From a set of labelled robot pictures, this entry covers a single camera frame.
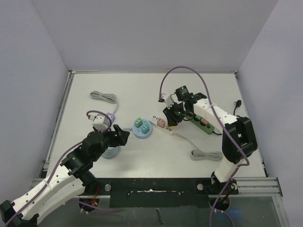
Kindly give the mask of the pink plug adapter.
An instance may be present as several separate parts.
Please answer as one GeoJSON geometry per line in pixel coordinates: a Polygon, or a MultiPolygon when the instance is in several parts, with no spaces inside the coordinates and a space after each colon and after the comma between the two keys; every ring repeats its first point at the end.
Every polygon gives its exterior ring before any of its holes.
{"type": "Polygon", "coordinates": [[[159,127],[161,127],[161,128],[164,128],[165,125],[166,125],[166,122],[165,122],[164,119],[158,118],[158,119],[157,119],[157,125],[158,125],[159,127]]]}
{"type": "Polygon", "coordinates": [[[209,122],[205,118],[201,118],[200,120],[201,125],[207,125],[209,122]]]}

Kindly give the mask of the green plug adapter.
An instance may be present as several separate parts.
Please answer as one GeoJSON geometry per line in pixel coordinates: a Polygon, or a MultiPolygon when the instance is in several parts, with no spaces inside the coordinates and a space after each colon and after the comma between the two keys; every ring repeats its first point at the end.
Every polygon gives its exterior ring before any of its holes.
{"type": "Polygon", "coordinates": [[[134,125],[135,127],[139,128],[143,123],[142,118],[138,117],[135,121],[134,121],[134,125]]]}
{"type": "Polygon", "coordinates": [[[195,120],[196,120],[196,121],[200,121],[200,120],[201,120],[201,116],[196,115],[196,116],[195,116],[195,120]]]}

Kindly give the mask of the teal plug adapter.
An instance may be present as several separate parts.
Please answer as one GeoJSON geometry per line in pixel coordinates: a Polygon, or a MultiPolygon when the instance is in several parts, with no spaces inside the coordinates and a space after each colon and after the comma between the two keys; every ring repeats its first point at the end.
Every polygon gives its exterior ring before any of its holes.
{"type": "Polygon", "coordinates": [[[144,125],[142,125],[141,127],[141,131],[142,133],[146,134],[150,129],[150,125],[148,123],[145,123],[144,125]]]}

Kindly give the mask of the green power strip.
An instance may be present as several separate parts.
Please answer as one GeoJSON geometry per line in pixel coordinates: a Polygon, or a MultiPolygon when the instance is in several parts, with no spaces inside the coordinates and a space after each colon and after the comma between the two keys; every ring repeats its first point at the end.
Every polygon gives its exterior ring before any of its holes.
{"type": "Polygon", "coordinates": [[[205,120],[199,115],[195,115],[195,114],[186,115],[184,119],[186,121],[190,121],[191,123],[193,123],[195,126],[197,126],[199,129],[201,129],[208,135],[211,135],[214,131],[214,126],[211,125],[207,120],[205,120]]]}

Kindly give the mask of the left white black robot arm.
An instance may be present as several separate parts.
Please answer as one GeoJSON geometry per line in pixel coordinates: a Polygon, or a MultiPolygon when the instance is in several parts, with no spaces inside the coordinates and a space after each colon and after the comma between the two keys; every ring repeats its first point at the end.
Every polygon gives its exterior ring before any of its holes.
{"type": "Polygon", "coordinates": [[[23,196],[0,205],[6,227],[36,227],[53,210],[76,195],[92,194],[97,179],[90,172],[109,147],[125,146],[130,132],[114,125],[104,132],[94,129],[59,158],[51,173],[23,196]]]}

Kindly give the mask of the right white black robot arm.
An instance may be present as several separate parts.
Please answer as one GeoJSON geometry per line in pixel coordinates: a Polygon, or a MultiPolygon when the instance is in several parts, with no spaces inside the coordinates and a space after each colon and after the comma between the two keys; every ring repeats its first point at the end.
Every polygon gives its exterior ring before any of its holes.
{"type": "Polygon", "coordinates": [[[177,126],[187,115],[193,115],[204,118],[222,134],[223,158],[212,173],[211,181],[211,189],[222,193],[236,168],[248,166],[248,157],[258,149],[252,122],[248,117],[237,117],[224,111],[202,93],[190,93],[186,86],[176,89],[175,95],[177,102],[165,93],[159,97],[159,102],[166,104],[163,113],[169,127],[177,126]]]}

